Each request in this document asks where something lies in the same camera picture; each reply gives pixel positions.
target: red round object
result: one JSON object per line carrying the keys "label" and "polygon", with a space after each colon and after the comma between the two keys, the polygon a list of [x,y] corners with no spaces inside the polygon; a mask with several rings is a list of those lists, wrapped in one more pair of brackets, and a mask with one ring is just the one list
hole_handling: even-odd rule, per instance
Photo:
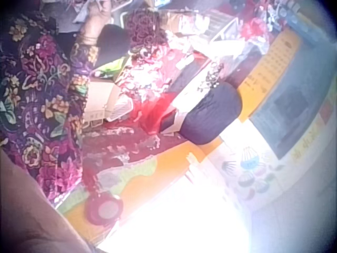
{"label": "red round object", "polygon": [[109,192],[91,195],[85,203],[85,216],[96,226],[112,225],[123,212],[123,201]]}

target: person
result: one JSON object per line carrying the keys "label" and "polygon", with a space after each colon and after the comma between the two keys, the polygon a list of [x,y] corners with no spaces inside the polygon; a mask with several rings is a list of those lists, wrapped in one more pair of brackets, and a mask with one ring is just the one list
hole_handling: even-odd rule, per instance
{"label": "person", "polygon": [[0,147],[53,204],[82,176],[87,85],[99,55],[101,31],[109,31],[105,25],[111,20],[111,1],[100,2],[102,8],[91,2],[86,22],[68,42],[73,45],[67,54],[57,42],[52,18],[14,10],[1,17]]}
{"label": "person", "polygon": [[87,85],[111,18],[111,1],[101,4],[90,5],[67,55],[52,19],[1,13],[1,252],[98,252],[51,203],[81,179]]}
{"label": "person", "polygon": [[93,253],[37,182],[1,150],[1,244],[6,253]]}

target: orange table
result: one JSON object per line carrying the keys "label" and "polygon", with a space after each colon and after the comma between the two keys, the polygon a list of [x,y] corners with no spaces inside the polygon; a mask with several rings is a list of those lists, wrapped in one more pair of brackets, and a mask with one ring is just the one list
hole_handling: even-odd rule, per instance
{"label": "orange table", "polygon": [[[189,169],[188,154],[192,153],[199,162],[215,150],[222,140],[215,139],[213,142],[196,146],[191,142],[184,142],[156,156],[157,167],[149,176],[133,178],[123,189],[121,198],[124,202],[124,211],[121,223],[135,214],[138,208],[158,196],[180,177],[184,176]],[[84,216],[84,202],[72,208],[64,214],[76,231],[93,244],[99,244],[112,229],[111,227],[95,226],[89,223]]]}

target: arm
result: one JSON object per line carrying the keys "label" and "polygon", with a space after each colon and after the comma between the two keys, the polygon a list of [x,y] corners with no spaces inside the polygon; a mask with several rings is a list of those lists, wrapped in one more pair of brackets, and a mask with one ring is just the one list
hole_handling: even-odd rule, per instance
{"label": "arm", "polygon": [[101,2],[101,8],[97,1],[90,3],[88,19],[80,30],[70,57],[72,79],[68,94],[76,110],[80,110],[81,114],[86,104],[89,75],[97,60],[98,48],[95,45],[103,27],[111,18],[111,1]]}
{"label": "arm", "polygon": [[91,252],[36,181],[1,150],[1,240],[8,252]]}

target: floral fabric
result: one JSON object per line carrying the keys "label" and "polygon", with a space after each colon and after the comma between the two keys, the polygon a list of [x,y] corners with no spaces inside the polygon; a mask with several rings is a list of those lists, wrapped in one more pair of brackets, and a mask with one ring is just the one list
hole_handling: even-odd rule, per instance
{"label": "floral fabric", "polygon": [[55,23],[40,13],[1,23],[0,145],[51,202],[82,176],[82,114],[98,54],[75,43],[68,59],[55,34]]}

